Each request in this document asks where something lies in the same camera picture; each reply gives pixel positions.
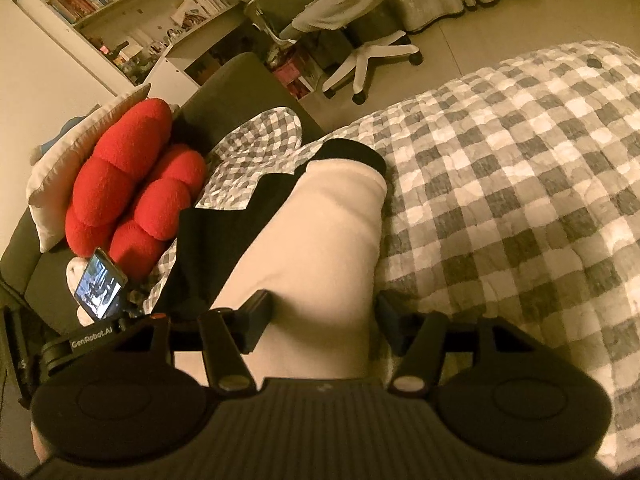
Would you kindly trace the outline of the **grey office chair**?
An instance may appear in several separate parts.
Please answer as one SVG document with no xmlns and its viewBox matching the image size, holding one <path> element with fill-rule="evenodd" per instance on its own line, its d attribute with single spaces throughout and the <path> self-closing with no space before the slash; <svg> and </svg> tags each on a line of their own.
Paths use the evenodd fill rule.
<svg viewBox="0 0 640 480">
<path fill-rule="evenodd" d="M 353 21 L 362 18 L 377 8 L 384 0 L 314 0 L 308 3 L 304 10 L 295 15 L 290 24 L 275 32 L 266 18 L 259 0 L 250 0 L 244 8 L 245 15 L 262 32 L 281 49 L 286 50 L 295 46 L 301 36 L 322 30 L 343 29 Z M 367 93 L 364 91 L 372 58 L 408 58 L 412 65 L 423 62 L 423 54 L 409 39 L 406 32 L 396 30 L 391 34 L 362 42 L 350 40 L 352 52 L 341 66 L 326 78 L 322 84 L 323 95 L 331 99 L 334 97 L 334 87 L 347 76 L 354 77 L 352 84 L 352 102 L 361 105 L 366 102 Z"/>
</svg>

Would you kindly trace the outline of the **white bookshelf with books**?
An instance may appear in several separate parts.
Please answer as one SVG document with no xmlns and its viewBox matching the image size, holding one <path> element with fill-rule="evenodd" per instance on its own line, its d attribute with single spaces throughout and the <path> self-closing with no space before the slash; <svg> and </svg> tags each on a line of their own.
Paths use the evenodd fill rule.
<svg viewBox="0 0 640 480">
<path fill-rule="evenodd" d="M 164 52 L 233 0 L 16 0 L 105 87 L 142 84 Z"/>
</svg>

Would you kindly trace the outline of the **smartphone playing video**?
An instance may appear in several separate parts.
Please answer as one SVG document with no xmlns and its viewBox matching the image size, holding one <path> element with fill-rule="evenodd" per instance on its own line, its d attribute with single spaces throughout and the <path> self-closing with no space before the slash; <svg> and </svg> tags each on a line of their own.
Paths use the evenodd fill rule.
<svg viewBox="0 0 640 480">
<path fill-rule="evenodd" d="M 101 248 L 82 272 L 74 297 L 93 321 L 116 315 L 125 307 L 128 278 Z"/>
</svg>

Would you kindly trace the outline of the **dark grey sofa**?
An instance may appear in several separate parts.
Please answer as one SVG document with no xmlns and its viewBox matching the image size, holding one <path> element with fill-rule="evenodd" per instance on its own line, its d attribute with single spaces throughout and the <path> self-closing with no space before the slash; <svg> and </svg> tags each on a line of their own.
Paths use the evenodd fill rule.
<svg viewBox="0 0 640 480">
<path fill-rule="evenodd" d="M 246 52 L 214 73 L 178 111 L 171 142 L 207 155 L 226 134 L 265 110 L 287 107 L 302 123 L 303 144 L 326 133 L 272 73 Z M 1 304 L 32 311 L 29 322 L 40 330 L 66 334 L 79 327 L 76 304 L 65 270 L 73 257 L 62 240 L 43 254 L 29 210 L 25 210 L 1 257 Z"/>
</svg>

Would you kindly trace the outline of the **grey checkered quilt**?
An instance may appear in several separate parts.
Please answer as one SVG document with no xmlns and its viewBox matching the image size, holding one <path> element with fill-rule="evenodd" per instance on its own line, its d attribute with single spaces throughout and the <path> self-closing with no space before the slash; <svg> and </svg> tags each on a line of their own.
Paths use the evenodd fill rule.
<svg viewBox="0 0 640 480">
<path fill-rule="evenodd" d="M 501 316 L 608 393 L 606 466 L 639 463 L 639 58 L 612 42 L 485 67 L 302 142 L 287 107 L 206 155 L 202 209 L 242 210 L 265 174 L 292 174 L 333 139 L 386 163 L 374 294 L 460 322 Z M 154 311 L 177 240 L 146 280 Z M 367 375 L 395 360 L 370 319 Z"/>
</svg>

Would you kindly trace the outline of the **white desk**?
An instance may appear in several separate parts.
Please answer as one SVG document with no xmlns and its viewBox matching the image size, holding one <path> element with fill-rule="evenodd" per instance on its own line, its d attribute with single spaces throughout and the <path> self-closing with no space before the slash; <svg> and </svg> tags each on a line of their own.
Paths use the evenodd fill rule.
<svg viewBox="0 0 640 480">
<path fill-rule="evenodd" d="M 145 83 L 151 85 L 148 97 L 183 105 L 201 87 L 186 70 L 244 21 L 242 6 L 236 4 L 181 35 L 165 49 L 145 78 Z"/>
</svg>

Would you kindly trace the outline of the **red puffy cushion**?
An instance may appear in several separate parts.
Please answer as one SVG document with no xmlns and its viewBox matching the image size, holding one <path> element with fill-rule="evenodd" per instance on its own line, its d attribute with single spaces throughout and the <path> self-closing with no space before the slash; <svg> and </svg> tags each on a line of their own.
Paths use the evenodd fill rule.
<svg viewBox="0 0 640 480">
<path fill-rule="evenodd" d="M 153 98 L 137 103 L 107 128 L 74 182 L 70 204 L 81 223 L 106 226 L 124 212 L 167 144 L 171 124 L 169 105 Z"/>
<path fill-rule="evenodd" d="M 199 152 L 184 144 L 169 145 L 114 222 L 90 228 L 76 218 L 69 204 L 65 216 L 68 246 L 84 258 L 101 248 L 130 281 L 141 282 L 177 235 L 180 212 L 193 204 L 205 174 Z"/>
</svg>

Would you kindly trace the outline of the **white plush toy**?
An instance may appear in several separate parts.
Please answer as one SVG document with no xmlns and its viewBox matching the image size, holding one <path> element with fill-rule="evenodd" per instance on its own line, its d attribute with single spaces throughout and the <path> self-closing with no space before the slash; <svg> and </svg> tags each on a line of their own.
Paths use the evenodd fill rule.
<svg viewBox="0 0 640 480">
<path fill-rule="evenodd" d="M 94 323 L 92 317 L 88 315 L 80 300 L 76 297 L 76 292 L 85 270 L 88 266 L 88 260 L 81 257 L 74 257 L 66 266 L 66 282 L 73 300 L 77 304 L 77 318 L 81 326 L 89 326 Z"/>
</svg>

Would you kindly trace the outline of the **dark blue phone stand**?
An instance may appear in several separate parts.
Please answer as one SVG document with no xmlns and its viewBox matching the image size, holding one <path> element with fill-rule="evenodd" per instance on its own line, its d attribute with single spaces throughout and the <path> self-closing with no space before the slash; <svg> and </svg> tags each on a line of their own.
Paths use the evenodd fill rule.
<svg viewBox="0 0 640 480">
<path fill-rule="evenodd" d="M 126 312 L 130 318 L 140 318 L 144 315 L 143 303 L 145 294 L 139 289 L 124 288 L 119 298 L 120 308 Z"/>
</svg>

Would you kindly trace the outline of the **white striped pillow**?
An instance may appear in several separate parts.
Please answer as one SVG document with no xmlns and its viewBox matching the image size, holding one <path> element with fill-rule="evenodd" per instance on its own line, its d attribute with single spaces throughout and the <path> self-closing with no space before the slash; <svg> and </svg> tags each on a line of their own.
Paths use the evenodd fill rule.
<svg viewBox="0 0 640 480">
<path fill-rule="evenodd" d="M 26 200 L 42 254 L 65 235 L 65 215 L 80 168 L 96 142 L 131 107 L 145 100 L 150 84 L 140 84 L 98 107 L 68 129 L 32 166 L 26 186 Z"/>
</svg>

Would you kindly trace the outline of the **black and white raglan shirt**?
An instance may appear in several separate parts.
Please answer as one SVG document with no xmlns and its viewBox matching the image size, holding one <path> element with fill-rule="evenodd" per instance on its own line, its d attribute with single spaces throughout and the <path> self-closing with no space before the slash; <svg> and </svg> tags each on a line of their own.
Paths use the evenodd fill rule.
<svg viewBox="0 0 640 480">
<path fill-rule="evenodd" d="M 183 211 L 155 311 L 186 322 L 265 289 L 273 315 L 244 358 L 258 382 L 367 375 L 385 175 L 372 148 L 333 139 L 292 174 L 262 176 L 242 210 Z"/>
</svg>

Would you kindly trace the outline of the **lower red puffy cushion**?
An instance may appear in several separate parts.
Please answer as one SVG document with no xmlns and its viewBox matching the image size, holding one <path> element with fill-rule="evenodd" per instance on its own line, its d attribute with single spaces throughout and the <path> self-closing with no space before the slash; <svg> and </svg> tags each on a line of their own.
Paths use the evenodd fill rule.
<svg viewBox="0 0 640 480">
<path fill-rule="evenodd" d="M 76 218 L 69 204 L 65 216 L 68 246 L 84 258 L 101 248 L 130 281 L 141 282 L 177 235 L 180 212 L 193 204 L 205 174 L 199 152 L 184 144 L 169 145 L 114 222 L 90 228 Z"/>
</svg>

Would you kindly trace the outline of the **blue plush toy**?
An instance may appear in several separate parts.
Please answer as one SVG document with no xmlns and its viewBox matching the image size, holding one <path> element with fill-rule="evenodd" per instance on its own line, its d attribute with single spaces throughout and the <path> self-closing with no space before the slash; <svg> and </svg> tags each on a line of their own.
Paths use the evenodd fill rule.
<svg viewBox="0 0 640 480">
<path fill-rule="evenodd" d="M 76 117 L 70 118 L 64 125 L 62 125 L 60 131 L 56 136 L 51 138 L 49 141 L 44 142 L 43 144 L 39 144 L 35 146 L 29 153 L 29 165 L 35 166 L 35 164 L 39 162 L 40 159 L 42 159 L 42 156 L 46 154 L 47 151 L 49 151 L 50 148 L 52 148 L 52 146 L 56 142 L 58 142 L 58 140 L 61 140 L 62 137 L 66 135 L 66 132 L 68 130 L 70 130 L 71 128 L 74 128 L 84 119 L 85 119 L 85 116 L 76 116 Z"/>
</svg>

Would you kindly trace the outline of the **upper red puffy cushion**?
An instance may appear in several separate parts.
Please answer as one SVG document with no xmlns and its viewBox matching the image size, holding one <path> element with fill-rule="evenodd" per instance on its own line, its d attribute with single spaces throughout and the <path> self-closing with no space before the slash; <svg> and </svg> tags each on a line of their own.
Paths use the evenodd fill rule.
<svg viewBox="0 0 640 480">
<path fill-rule="evenodd" d="M 167 144 L 171 124 L 169 105 L 153 98 L 137 103 L 107 128 L 74 182 L 70 204 L 81 223 L 106 226 L 124 212 Z"/>
</svg>

